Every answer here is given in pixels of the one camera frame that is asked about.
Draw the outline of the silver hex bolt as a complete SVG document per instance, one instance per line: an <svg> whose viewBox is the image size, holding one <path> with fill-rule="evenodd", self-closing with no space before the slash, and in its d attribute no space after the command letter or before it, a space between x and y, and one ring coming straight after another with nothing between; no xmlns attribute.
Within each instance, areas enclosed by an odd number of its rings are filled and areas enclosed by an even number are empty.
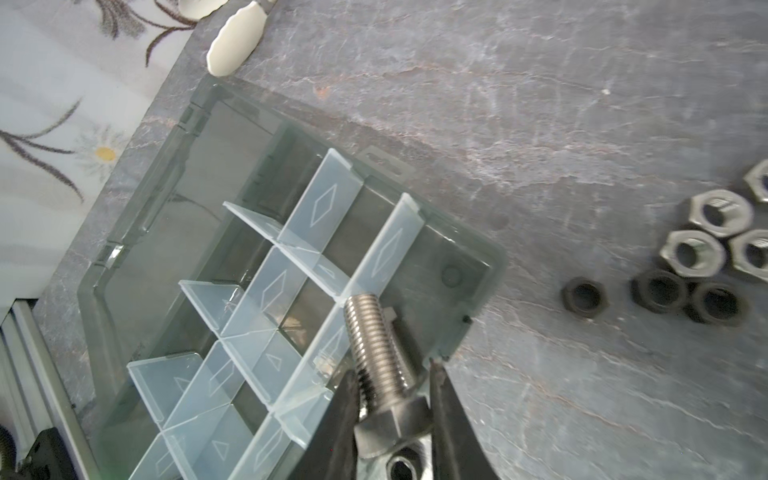
<svg viewBox="0 0 768 480"><path fill-rule="evenodd" d="M358 454L373 459L391 454L430 432L427 399L410 393L402 378L391 328L373 293L352 295L344 316L365 418L354 427Z"/></svg>

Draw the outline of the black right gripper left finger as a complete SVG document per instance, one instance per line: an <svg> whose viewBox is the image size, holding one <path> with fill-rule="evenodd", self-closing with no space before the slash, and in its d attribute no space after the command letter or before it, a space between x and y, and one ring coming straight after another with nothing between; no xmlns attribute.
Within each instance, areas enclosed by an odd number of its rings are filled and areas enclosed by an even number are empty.
<svg viewBox="0 0 768 480"><path fill-rule="evenodd" d="M356 373L348 370L289 479L351 480L357 478L354 427L360 413Z"/></svg>

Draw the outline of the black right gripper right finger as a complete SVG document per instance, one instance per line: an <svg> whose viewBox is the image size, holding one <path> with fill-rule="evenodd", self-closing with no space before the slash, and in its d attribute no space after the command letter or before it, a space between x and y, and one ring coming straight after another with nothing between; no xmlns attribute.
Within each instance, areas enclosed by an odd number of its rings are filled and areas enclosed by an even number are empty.
<svg viewBox="0 0 768 480"><path fill-rule="evenodd" d="M498 479L442 363L430 361L434 479Z"/></svg>

